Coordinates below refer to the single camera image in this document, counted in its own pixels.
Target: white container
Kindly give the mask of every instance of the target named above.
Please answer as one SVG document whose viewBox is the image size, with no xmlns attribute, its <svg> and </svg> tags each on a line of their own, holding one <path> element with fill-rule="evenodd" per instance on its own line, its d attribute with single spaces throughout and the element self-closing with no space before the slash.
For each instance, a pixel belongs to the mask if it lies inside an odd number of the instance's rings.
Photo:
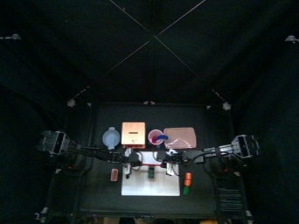
<svg viewBox="0 0 299 224">
<path fill-rule="evenodd" d="M 103 143 L 110 150 L 114 150 L 121 142 L 121 134 L 115 127 L 110 127 L 103 135 Z"/>
</svg>

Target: orange object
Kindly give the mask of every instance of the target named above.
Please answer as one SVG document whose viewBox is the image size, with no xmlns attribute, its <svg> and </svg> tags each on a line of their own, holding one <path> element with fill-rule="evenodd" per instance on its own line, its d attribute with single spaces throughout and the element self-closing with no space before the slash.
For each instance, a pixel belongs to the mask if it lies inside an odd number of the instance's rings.
<svg viewBox="0 0 299 224">
<path fill-rule="evenodd" d="M 146 148 L 146 123 L 123 122 L 122 127 L 122 144 L 127 148 Z"/>
<path fill-rule="evenodd" d="M 111 178 L 110 178 L 110 180 L 113 182 L 117 182 L 118 181 L 118 169 L 113 169 L 111 170 Z"/>
<path fill-rule="evenodd" d="M 190 172 L 186 172 L 186 175 L 185 175 L 185 185 L 186 186 L 191 186 L 193 184 L 193 174 Z"/>
</svg>

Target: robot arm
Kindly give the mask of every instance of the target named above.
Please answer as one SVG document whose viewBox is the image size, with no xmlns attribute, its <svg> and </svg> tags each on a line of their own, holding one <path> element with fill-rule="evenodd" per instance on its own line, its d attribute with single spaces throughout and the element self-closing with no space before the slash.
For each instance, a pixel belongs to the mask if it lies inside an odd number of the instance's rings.
<svg viewBox="0 0 299 224">
<path fill-rule="evenodd" d="M 54 155 L 63 155 L 65 152 L 81 154 L 87 157 L 98 158 L 115 164 L 131 164 L 134 167 L 142 165 L 139 156 L 137 153 L 131 153 L 129 156 L 121 152 L 103 150 L 101 148 L 83 147 L 70 140 L 67 134 L 62 131 L 46 130 L 42 133 L 42 141 L 38 145 L 39 151 L 49 151 Z"/>
</svg>

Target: red object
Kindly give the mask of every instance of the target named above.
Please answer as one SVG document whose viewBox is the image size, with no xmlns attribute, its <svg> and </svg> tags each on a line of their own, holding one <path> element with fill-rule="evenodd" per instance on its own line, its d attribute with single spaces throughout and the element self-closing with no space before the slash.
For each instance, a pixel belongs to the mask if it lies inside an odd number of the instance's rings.
<svg viewBox="0 0 299 224">
<path fill-rule="evenodd" d="M 111 181 L 118 181 L 118 169 L 113 169 L 111 171 Z"/>
<path fill-rule="evenodd" d="M 193 174 L 190 172 L 186 172 L 186 175 L 185 175 L 185 185 L 186 186 L 191 186 L 193 184 Z"/>
</svg>

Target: green object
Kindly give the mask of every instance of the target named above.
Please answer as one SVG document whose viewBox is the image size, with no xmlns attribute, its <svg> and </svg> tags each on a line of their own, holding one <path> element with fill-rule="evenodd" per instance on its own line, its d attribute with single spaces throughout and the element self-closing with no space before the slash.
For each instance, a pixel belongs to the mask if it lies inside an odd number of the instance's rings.
<svg viewBox="0 0 299 224">
<path fill-rule="evenodd" d="M 189 186 L 186 186 L 183 189 L 182 189 L 182 194 L 185 196 L 190 195 L 190 192 L 191 192 L 191 188 Z"/>
<path fill-rule="evenodd" d="M 154 166 L 149 167 L 149 178 L 150 179 L 155 178 L 155 167 Z"/>
</svg>

